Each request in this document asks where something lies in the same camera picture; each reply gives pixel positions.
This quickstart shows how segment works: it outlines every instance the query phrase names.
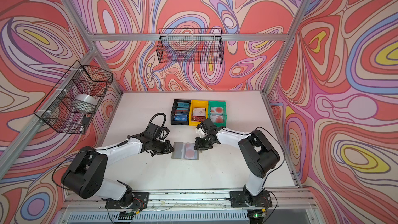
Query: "psychedelic patterned wall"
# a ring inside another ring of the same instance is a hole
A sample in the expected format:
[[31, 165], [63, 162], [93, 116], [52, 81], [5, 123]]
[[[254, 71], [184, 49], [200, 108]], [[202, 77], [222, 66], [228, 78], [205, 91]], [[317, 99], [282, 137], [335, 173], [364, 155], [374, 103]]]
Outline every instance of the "psychedelic patterned wall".
[[[60, 0], [1, 0], [0, 152], [64, 72], [87, 52]], [[64, 201], [51, 173], [64, 157], [97, 144], [115, 106], [111, 88], [85, 135], [43, 126], [0, 181], [0, 224], [50, 223]], [[56, 180], [68, 163], [56, 174]]]
[[[301, 0], [73, 0], [93, 33], [287, 33]], [[258, 90], [281, 42], [225, 42], [222, 65], [158, 64], [156, 42], [99, 42], [123, 91]]]
[[313, 0], [267, 93], [325, 223], [398, 222], [398, 0]]

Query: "white tabletop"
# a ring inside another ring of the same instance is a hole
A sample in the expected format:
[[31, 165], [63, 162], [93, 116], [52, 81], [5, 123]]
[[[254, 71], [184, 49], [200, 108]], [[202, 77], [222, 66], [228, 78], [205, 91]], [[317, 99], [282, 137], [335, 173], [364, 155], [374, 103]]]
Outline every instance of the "white tabletop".
[[[193, 126], [170, 124], [174, 99], [215, 100], [226, 102], [227, 123], [232, 130], [251, 132], [261, 126], [276, 137], [260, 92], [181, 92], [181, 93], [124, 93], [102, 146], [126, 139], [127, 135], [143, 132], [150, 118], [158, 112], [167, 116], [165, 126], [171, 143], [194, 143], [197, 134]], [[153, 123], [161, 125], [162, 116]], [[265, 136], [279, 152], [278, 143], [266, 132]], [[122, 181], [135, 190], [156, 189], [228, 189], [246, 184], [249, 169], [240, 149], [214, 144], [213, 149], [202, 151], [199, 160], [172, 159], [171, 153], [155, 155], [141, 153], [107, 167], [105, 177]], [[272, 172], [265, 187], [293, 187], [286, 162]]]

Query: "black mounting plate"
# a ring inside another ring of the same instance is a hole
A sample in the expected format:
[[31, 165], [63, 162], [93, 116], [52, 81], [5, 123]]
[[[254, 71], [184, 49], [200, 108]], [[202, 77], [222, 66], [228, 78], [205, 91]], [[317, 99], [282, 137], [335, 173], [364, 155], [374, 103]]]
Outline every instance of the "black mounting plate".
[[[147, 208], [148, 205], [148, 197], [149, 197], [149, 192], [132, 192], [134, 195], [134, 198], [140, 199], [139, 200], [134, 200], [132, 202], [132, 205], [128, 207], [129, 209], [142, 209], [142, 208]], [[106, 209], [122, 209], [120, 206], [116, 204], [117, 201], [113, 199], [108, 199], [105, 208]]]
[[[233, 208], [247, 208], [245, 201], [246, 198], [244, 196], [243, 191], [230, 191], [229, 198], [231, 199], [231, 207]], [[269, 191], [263, 190], [260, 195], [255, 196], [257, 199], [255, 202], [251, 203], [251, 205], [257, 205], [256, 207], [269, 208], [272, 207], [271, 196], [269, 195]]]

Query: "wire basket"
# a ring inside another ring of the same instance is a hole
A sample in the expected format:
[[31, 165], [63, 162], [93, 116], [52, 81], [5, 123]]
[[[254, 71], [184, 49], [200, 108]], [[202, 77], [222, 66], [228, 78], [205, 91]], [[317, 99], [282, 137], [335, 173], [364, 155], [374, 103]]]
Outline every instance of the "wire basket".
[[39, 116], [36, 109], [35, 115], [56, 132], [85, 134], [112, 81], [111, 72], [80, 65], [43, 114]]
[[159, 63], [222, 64], [224, 44], [220, 28], [162, 28], [159, 35]]

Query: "green storage bin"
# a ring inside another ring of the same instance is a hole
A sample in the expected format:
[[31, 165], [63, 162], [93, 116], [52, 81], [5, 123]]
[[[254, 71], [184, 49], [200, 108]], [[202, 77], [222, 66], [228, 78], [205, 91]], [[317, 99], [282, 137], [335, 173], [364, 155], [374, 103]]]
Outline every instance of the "green storage bin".
[[211, 115], [211, 108], [212, 107], [222, 107], [222, 118], [224, 122], [222, 123], [214, 123], [217, 127], [226, 127], [226, 104], [225, 101], [209, 101], [209, 107], [207, 109], [207, 116], [210, 118]]

